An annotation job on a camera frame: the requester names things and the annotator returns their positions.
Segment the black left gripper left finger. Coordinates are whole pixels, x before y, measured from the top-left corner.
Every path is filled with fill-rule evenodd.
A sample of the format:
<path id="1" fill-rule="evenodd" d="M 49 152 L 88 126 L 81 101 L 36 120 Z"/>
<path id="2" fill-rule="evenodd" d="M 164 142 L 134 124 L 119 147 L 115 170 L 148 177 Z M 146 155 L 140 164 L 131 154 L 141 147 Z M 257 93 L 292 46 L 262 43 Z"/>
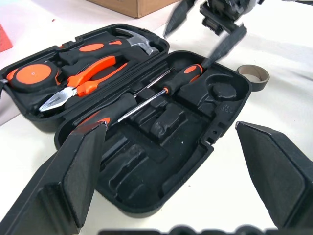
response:
<path id="1" fill-rule="evenodd" d="M 104 121 L 72 131 L 0 222 L 0 235 L 79 234 L 96 187 L 106 131 Z"/>

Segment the black electrical tape roll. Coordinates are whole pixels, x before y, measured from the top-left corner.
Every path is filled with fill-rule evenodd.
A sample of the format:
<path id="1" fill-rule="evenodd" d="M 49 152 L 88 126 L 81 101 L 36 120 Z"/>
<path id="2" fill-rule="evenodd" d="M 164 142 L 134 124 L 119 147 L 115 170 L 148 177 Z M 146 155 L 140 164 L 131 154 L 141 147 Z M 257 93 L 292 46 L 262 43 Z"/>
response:
<path id="1" fill-rule="evenodd" d="M 270 79 L 269 73 L 257 65 L 241 65 L 237 68 L 237 73 L 250 81 L 253 92 L 263 90 Z"/>

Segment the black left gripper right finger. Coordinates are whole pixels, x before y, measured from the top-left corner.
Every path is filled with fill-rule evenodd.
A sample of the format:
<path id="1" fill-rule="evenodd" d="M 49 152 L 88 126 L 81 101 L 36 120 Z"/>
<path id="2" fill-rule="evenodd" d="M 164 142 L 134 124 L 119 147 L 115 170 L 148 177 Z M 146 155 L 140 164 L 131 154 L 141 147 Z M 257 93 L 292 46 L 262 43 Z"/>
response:
<path id="1" fill-rule="evenodd" d="M 285 134 L 237 122 L 251 180 L 279 229 L 313 229 L 313 161 Z"/>

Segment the black orange tape measure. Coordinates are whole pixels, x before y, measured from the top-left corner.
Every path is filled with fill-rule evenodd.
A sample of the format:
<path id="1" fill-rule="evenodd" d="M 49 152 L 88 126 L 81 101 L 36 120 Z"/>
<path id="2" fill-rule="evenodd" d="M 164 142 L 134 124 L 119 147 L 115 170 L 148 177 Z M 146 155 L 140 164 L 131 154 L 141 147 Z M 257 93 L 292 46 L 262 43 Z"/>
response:
<path id="1" fill-rule="evenodd" d="M 42 60 L 12 70 L 4 79 L 14 90 L 33 93 L 61 84 L 61 70 L 52 62 Z"/>

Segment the orange handled pliers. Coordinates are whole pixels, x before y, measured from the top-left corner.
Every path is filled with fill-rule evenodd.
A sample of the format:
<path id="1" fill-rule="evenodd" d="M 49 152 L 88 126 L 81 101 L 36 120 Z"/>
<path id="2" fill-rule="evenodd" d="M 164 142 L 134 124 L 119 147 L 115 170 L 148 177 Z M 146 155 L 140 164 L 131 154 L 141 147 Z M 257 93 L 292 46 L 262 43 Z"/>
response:
<path id="1" fill-rule="evenodd" d="M 82 72 L 70 76 L 67 79 L 67 86 L 54 94 L 49 100 L 47 100 L 40 108 L 41 113 L 59 108 L 63 106 L 71 97 L 73 96 L 86 96 L 92 93 L 94 90 L 100 86 L 101 83 L 105 82 L 111 77 L 121 74 L 126 71 L 132 64 L 130 61 L 121 65 L 119 68 L 111 72 L 110 74 L 98 79 L 92 80 L 92 78 L 97 75 L 100 71 L 115 65 L 119 62 L 121 55 L 113 54 L 101 58 L 91 65 L 87 66 Z"/>

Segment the brown cardboard box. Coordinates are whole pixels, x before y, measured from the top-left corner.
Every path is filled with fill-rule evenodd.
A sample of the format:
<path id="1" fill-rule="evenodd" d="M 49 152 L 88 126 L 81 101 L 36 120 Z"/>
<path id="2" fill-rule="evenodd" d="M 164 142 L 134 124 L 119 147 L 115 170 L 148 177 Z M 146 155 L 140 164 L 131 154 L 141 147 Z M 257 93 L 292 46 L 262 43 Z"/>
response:
<path id="1" fill-rule="evenodd" d="M 123 15 L 138 19 L 155 11 L 163 9 L 180 0 L 86 0 L 121 13 Z"/>

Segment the black plastic tool case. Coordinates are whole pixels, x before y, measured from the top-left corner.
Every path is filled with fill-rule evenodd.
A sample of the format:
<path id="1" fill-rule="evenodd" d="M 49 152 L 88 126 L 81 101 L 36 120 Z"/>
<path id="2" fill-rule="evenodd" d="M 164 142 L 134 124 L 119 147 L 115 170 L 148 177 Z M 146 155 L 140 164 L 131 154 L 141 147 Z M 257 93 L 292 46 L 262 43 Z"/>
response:
<path id="1" fill-rule="evenodd" d="M 140 47 L 113 53 L 121 55 L 119 62 L 100 71 L 92 80 L 110 74 L 128 61 L 132 65 L 101 83 L 89 95 L 73 96 L 63 106 L 41 113 L 39 108 L 67 86 L 70 76 L 101 59 L 85 57 L 70 65 L 59 53 L 130 37 L 118 33 L 117 28 L 143 35 L 159 53 L 149 56 Z M 4 82 L 12 70 L 42 60 L 54 63 L 61 70 L 60 85 L 22 93 Z M 168 42 L 148 30 L 120 23 L 80 35 L 75 41 L 49 47 L 6 66 L 0 69 L 0 81 L 28 120 L 40 129 L 55 132 L 55 146 L 61 148 L 78 122 L 99 108 L 116 102 L 125 93 L 134 95 L 172 67 L 164 78 L 166 82 L 188 65 L 202 62 L 202 56 L 189 51 L 169 52 Z M 148 100 L 162 87 L 163 83 L 159 83 L 144 89 L 136 97 L 137 102 Z M 106 132 L 94 191 L 126 213 L 155 212 L 213 152 L 213 144 L 234 122 L 250 93 L 251 83 L 244 76 L 214 63 L 173 95 L 160 96 L 126 120 L 115 121 Z"/>

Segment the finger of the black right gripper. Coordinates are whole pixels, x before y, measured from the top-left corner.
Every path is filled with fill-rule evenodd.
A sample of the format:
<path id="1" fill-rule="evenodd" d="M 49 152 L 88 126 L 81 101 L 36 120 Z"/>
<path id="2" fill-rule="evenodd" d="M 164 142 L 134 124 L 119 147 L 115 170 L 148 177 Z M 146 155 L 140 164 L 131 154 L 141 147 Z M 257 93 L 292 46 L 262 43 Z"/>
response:
<path id="1" fill-rule="evenodd" d="M 163 32 L 163 37 L 167 38 L 173 33 L 187 18 L 187 13 L 194 7 L 196 0 L 181 0 L 181 2 L 173 10 L 166 28 Z"/>
<path id="2" fill-rule="evenodd" d="M 247 29 L 241 24 L 232 33 L 226 36 L 213 50 L 213 52 L 201 63 L 203 68 L 208 68 L 214 62 L 227 56 L 233 48 L 245 37 Z"/>

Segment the red rectangular box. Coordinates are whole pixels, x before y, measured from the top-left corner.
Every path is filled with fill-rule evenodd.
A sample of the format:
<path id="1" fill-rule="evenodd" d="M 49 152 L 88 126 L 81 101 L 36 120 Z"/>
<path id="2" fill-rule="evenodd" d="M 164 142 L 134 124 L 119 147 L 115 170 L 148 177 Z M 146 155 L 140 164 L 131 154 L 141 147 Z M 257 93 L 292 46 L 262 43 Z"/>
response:
<path id="1" fill-rule="evenodd" d="M 8 38 L 5 30 L 3 29 L 2 25 L 0 24 L 0 52 L 6 51 L 12 48 L 13 45 Z"/>

